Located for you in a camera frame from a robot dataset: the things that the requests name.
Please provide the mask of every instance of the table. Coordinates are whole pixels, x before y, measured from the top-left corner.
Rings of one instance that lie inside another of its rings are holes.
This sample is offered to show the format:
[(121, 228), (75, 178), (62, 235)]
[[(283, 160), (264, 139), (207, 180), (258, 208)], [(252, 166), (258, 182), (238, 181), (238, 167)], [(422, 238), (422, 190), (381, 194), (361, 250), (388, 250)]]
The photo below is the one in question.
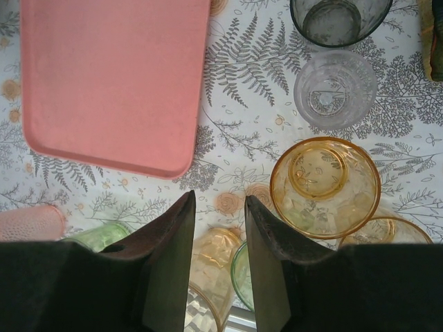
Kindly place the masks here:
[(295, 142), (327, 134), (369, 151), (382, 199), (442, 242), (443, 85), (424, 77), (415, 0), (394, 0), (383, 24), (354, 49), (376, 71), (377, 99), (363, 121), (332, 132), (310, 127), (294, 105), (296, 74), (313, 53), (295, 31), (288, 1), (215, 0), (213, 14), (195, 161), (184, 177), (165, 181), (29, 150), (21, 133), (19, 4), (1, 0), (0, 210), (56, 205), (67, 235), (109, 221), (137, 229), (195, 190), (195, 235), (221, 226), (238, 228), (244, 239), (245, 195), (272, 208), (276, 160)]

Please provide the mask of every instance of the green glass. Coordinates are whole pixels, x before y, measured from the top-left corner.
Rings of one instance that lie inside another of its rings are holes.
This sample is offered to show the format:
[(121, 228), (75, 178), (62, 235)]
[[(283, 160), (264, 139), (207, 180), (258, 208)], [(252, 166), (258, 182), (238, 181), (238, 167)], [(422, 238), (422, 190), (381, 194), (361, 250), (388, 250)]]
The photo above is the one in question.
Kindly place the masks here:
[(230, 278), (237, 296), (249, 310), (254, 311), (251, 269), (249, 268), (248, 246), (246, 242), (235, 253), (230, 268)]
[(121, 223), (107, 225), (77, 233), (63, 241), (74, 241), (94, 252), (100, 252), (107, 246), (127, 237), (131, 232)]

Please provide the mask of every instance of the pink tray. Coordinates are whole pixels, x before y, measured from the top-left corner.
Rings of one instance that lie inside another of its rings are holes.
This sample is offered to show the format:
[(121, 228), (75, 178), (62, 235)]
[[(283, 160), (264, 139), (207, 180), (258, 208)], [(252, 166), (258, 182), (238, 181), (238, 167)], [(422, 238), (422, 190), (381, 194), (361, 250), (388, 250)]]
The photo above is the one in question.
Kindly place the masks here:
[(160, 178), (192, 162), (210, 0), (21, 0), (31, 149)]

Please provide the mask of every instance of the glassware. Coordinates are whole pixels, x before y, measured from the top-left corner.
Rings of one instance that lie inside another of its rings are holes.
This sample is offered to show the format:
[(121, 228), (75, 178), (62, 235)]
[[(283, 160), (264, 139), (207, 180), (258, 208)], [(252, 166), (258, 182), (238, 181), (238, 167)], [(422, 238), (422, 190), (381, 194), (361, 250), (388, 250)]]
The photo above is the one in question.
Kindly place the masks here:
[(121, 223), (108, 223), (92, 230), (85, 230), (63, 241), (75, 241), (94, 252), (100, 252), (107, 246), (127, 237), (131, 232)]
[(212, 228), (194, 241), (184, 332), (222, 332), (234, 301), (230, 266), (240, 240)]
[(230, 267), (230, 278), (237, 296), (249, 310), (254, 311), (251, 269), (249, 268), (248, 246), (246, 242), (235, 253), (233, 265)]
[(282, 220), (308, 237), (337, 239), (362, 227), (381, 196), (369, 155), (340, 138), (315, 137), (286, 151), (271, 175)]
[(362, 228), (343, 237), (338, 246), (363, 243), (432, 243), (432, 239), (414, 223), (379, 206)]
[(348, 50), (317, 54), (297, 75), (293, 96), (300, 115), (320, 129), (362, 120), (374, 104), (377, 78), (369, 62)]
[(329, 48), (355, 44), (378, 28), (392, 0), (291, 0), (292, 21), (310, 42)]
[(65, 218), (52, 205), (27, 207), (0, 213), (0, 241), (58, 240)]

